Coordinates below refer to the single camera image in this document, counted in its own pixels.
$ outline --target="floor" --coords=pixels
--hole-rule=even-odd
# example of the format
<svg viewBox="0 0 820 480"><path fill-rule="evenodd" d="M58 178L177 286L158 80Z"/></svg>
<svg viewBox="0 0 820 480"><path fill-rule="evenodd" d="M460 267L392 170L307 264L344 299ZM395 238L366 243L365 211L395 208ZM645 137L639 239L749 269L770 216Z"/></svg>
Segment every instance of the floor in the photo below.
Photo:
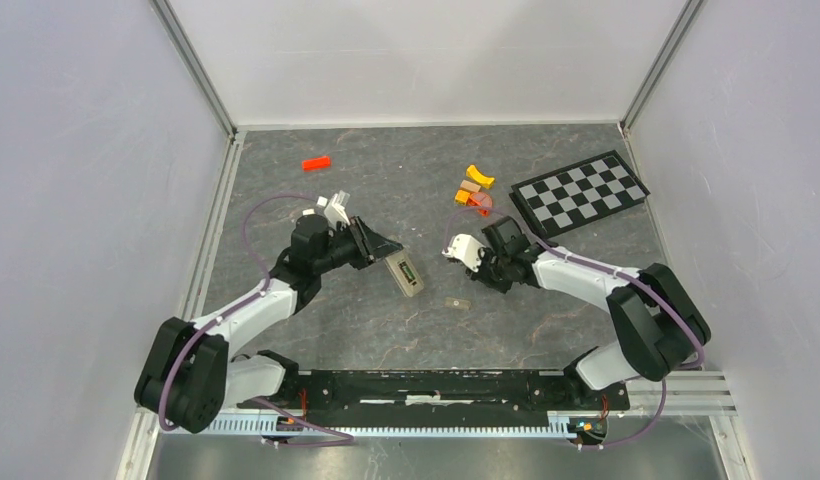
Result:
<svg viewBox="0 0 820 480"><path fill-rule="evenodd" d="M403 243L425 290L405 298L385 265L343 267L322 279L313 302L248 344L272 349L302 368L554 368L596 345L613 341L609 317L561 293L516 285L506 295L471 282L440 250L445 219L457 210L454 194L474 163L494 176L495 205L518 215L510 185L617 150L630 163L615 125L523 125L249 132L227 211L205 311L216 309L259 281L245 255L239 226L262 198L283 191L351 194L347 209L372 229ZM304 159L330 155L331 168L303 172ZM289 244L293 222L310 205L279 200L258 211L249 238L270 264ZM452 234L490 223L472 212ZM555 239L604 262L646 267L662 261L645 205ZM446 297L471 302L447 307Z"/></svg>
<svg viewBox="0 0 820 480"><path fill-rule="evenodd" d="M632 435L642 423L614 419L610 434ZM383 438L275 450L250 437L163 435L148 479L725 480L715 445L707 418L666 418L635 443L583 453L556 440Z"/></svg>

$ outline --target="black and white checkerboard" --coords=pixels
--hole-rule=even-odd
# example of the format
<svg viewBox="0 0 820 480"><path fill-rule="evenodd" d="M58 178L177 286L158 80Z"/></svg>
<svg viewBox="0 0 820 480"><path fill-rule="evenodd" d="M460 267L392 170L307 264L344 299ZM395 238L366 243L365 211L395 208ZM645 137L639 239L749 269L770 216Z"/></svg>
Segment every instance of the black and white checkerboard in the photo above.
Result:
<svg viewBox="0 0 820 480"><path fill-rule="evenodd" d="M512 188L510 198L544 239L642 203L649 193L615 150Z"/></svg>

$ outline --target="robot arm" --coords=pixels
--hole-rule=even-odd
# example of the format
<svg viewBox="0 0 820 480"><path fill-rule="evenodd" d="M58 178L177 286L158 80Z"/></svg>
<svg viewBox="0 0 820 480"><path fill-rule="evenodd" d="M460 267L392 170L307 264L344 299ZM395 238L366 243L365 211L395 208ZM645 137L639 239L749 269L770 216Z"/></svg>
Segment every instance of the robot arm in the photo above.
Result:
<svg viewBox="0 0 820 480"><path fill-rule="evenodd" d="M190 361L175 374L166 402L168 420L197 433L222 407L275 394L286 372L282 361L257 355L231 363L233 355L265 329L306 307L321 289L324 273L345 264L360 270L403 249L359 217L348 217L346 200L347 194L340 192L324 216L311 211L297 220L290 246L270 271L269 285L261 281L230 304L190 322L165 321L134 390L136 402L158 412L175 358L197 331L211 324L190 350Z"/></svg>
<svg viewBox="0 0 820 480"><path fill-rule="evenodd" d="M564 248L554 245L561 258L532 245L511 217L502 218L482 232L490 247L469 235L457 235L443 252L452 261L463 263L472 280L502 293L513 282L556 290L610 314L618 341L588 352L567 367L588 391L602 390L637 376L660 381L694 352L689 339L669 315L657 309L644 292L620 278L620 273L651 287L675 309L702 345L710 340L707 323L665 265L655 263L638 270L589 260L613 272L604 273L579 263L579 259L588 259Z"/></svg>

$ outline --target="black base bar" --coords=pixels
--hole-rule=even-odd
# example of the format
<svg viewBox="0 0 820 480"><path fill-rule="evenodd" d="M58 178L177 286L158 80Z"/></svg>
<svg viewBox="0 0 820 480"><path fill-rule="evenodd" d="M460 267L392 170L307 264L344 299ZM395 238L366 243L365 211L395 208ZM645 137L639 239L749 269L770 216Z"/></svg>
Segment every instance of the black base bar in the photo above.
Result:
<svg viewBox="0 0 820 480"><path fill-rule="evenodd" d="M301 409L306 398L307 420L326 427L547 427L549 411L601 411L602 397L610 410L631 408L623 383L585 395L560 370L298 372L284 360L286 377L270 400Z"/></svg>

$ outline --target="gray tabletop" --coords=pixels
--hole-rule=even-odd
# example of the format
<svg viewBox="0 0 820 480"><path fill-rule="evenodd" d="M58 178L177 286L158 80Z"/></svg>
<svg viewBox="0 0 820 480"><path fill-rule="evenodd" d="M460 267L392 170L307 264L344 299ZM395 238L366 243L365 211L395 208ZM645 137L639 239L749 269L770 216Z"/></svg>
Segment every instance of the gray tabletop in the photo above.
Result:
<svg viewBox="0 0 820 480"><path fill-rule="evenodd" d="M405 298L385 265L349 266L323 276L322 290L292 318L245 348L268 348L302 368L554 368L614 340L610 318L562 293L516 285L502 295L471 282L440 250L454 195L475 164L496 184L495 205L517 216L510 185L608 150L630 162L614 125L420 127L249 132L227 211L205 311L257 284L239 224L262 198L282 191L323 196L345 190L347 209L376 232L403 243L425 290ZM301 161L330 155L333 165L304 172ZM278 200L258 211L249 236L274 263L289 245L307 202ZM454 233L483 238L492 221L474 212ZM651 217L641 205L556 239L570 250L611 264L646 267L663 256ZM471 302L468 311L446 297Z"/></svg>

